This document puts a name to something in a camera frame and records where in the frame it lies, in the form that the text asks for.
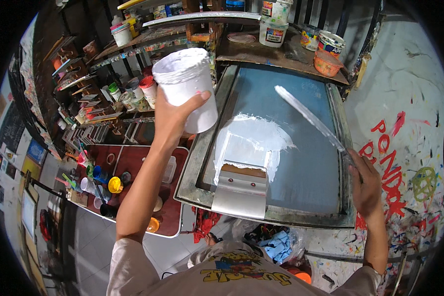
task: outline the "chalkboard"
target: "chalkboard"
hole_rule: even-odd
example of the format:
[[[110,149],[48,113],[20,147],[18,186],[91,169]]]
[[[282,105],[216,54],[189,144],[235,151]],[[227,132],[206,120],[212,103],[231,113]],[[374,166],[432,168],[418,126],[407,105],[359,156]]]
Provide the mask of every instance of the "chalkboard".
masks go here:
[[[0,127],[0,147],[2,143],[5,143],[9,150],[16,153],[23,131],[23,121],[18,113],[15,101],[12,101]]]

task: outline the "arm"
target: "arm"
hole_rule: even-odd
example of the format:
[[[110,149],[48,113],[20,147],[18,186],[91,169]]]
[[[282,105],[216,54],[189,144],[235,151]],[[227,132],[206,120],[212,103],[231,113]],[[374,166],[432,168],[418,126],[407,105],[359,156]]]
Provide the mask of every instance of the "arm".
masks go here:
[[[160,190],[163,173],[183,133],[187,117],[211,96],[203,92],[181,106],[166,101],[161,88],[155,107],[155,137],[144,163],[117,213],[116,240],[129,238],[142,243]]]
[[[388,236],[382,209],[382,183],[380,174],[367,157],[350,150],[356,168],[349,166],[353,181],[353,199],[357,211],[367,223],[364,263],[383,274],[388,260]]]

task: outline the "red table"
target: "red table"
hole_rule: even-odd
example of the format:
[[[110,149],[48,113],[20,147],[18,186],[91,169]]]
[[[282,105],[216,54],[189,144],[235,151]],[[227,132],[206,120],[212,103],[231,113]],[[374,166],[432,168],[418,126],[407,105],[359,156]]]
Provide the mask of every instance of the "red table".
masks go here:
[[[121,176],[127,171],[131,174],[130,184],[125,186],[121,193],[112,194],[112,198],[108,202],[109,205],[119,206],[131,184],[134,182],[136,174],[142,166],[142,158],[148,155],[150,146],[137,145],[89,145],[88,151],[90,156],[95,159],[95,165],[100,165],[102,170],[113,173],[113,176]],[[112,164],[107,163],[107,156],[115,154],[115,161]],[[173,181],[170,184],[161,183],[159,196],[163,200],[161,210],[154,212],[153,217],[159,220],[160,228],[154,234],[165,237],[175,237],[181,230],[181,209],[182,204],[174,200],[176,187],[186,164],[189,151],[185,147],[177,147],[172,155],[176,157],[176,171],[174,172]],[[84,167],[77,166],[77,172],[80,174],[79,182],[86,177]],[[100,210],[94,206],[93,194],[89,193],[87,201],[87,209],[100,215]]]

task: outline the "blue cloth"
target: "blue cloth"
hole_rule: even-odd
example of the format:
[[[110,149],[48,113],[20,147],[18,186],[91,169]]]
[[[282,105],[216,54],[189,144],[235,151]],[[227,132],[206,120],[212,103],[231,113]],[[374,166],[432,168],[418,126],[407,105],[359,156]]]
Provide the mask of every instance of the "blue cloth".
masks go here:
[[[278,232],[269,240],[260,241],[258,245],[264,247],[266,254],[278,262],[283,262],[291,253],[289,237],[284,231]]]

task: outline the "foot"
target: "foot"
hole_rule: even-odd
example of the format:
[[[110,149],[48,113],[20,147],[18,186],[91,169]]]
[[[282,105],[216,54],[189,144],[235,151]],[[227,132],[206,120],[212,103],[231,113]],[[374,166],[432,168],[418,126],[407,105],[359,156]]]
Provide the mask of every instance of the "foot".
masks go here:
[[[215,241],[215,238],[211,234],[206,234],[204,237],[204,240],[205,240],[205,243],[207,244],[207,246],[213,246],[217,243]]]

